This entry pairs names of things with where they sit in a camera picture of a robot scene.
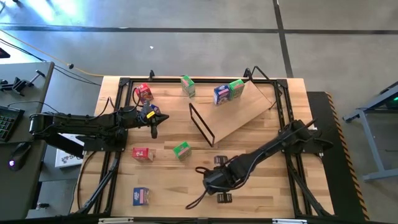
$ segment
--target black desk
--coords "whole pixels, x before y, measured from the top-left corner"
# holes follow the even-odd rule
[[[13,82],[15,77],[30,80],[35,75],[36,70],[40,70],[46,75],[46,78],[37,78],[33,87],[25,88],[23,90],[25,96],[19,96],[13,92],[0,92],[0,105],[7,106],[16,101],[37,100],[43,102],[53,68],[53,62],[0,65],[0,79],[5,79],[9,83]],[[31,137],[29,134],[29,115],[41,112],[42,104],[21,103],[12,105],[12,107],[23,109],[25,113],[10,141],[19,142],[29,139]],[[40,165],[46,148],[44,141],[34,142],[25,166],[21,170],[13,172],[8,169],[7,161],[11,149],[14,149],[16,145],[16,143],[0,144],[0,175],[2,177],[0,184],[0,220],[26,217],[34,200]]]

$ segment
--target keyboard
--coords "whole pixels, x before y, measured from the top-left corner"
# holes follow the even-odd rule
[[[0,106],[0,142],[7,142],[22,119],[24,110]]]

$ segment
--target gray metal stand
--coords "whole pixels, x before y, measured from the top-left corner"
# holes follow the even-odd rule
[[[367,119],[367,115],[369,113],[397,113],[398,115],[398,108],[395,107],[394,109],[389,109],[389,110],[378,110],[380,106],[385,105],[389,101],[393,101],[397,97],[398,97],[398,82],[393,84],[386,90],[383,90],[379,96],[377,96],[375,99],[373,99],[370,103],[368,103],[364,107],[358,108],[354,111],[354,113],[343,117],[343,120],[346,121],[347,123],[350,123],[355,118],[360,119],[364,128],[366,138],[368,139],[369,146],[371,147],[373,158],[377,165],[377,169],[379,170],[377,172],[364,175],[363,179],[365,181],[398,176],[398,169],[384,168],[379,151],[377,149],[376,142],[374,140],[375,135],[372,133],[371,127]]]

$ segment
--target red box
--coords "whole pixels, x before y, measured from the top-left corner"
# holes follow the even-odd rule
[[[154,96],[150,92],[149,86],[146,83],[143,83],[139,86],[137,86],[138,89],[136,89],[136,94],[139,96],[139,93],[141,93],[141,103],[145,103],[145,101],[151,101],[154,99]]]
[[[132,149],[132,157],[140,162],[152,162],[154,160],[154,155],[149,148],[143,147],[134,147]]]

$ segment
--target computer mouse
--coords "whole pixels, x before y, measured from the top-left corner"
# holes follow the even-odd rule
[[[30,142],[19,143],[11,152],[10,159],[8,160],[8,168],[12,171],[20,170],[25,165],[30,149]]]

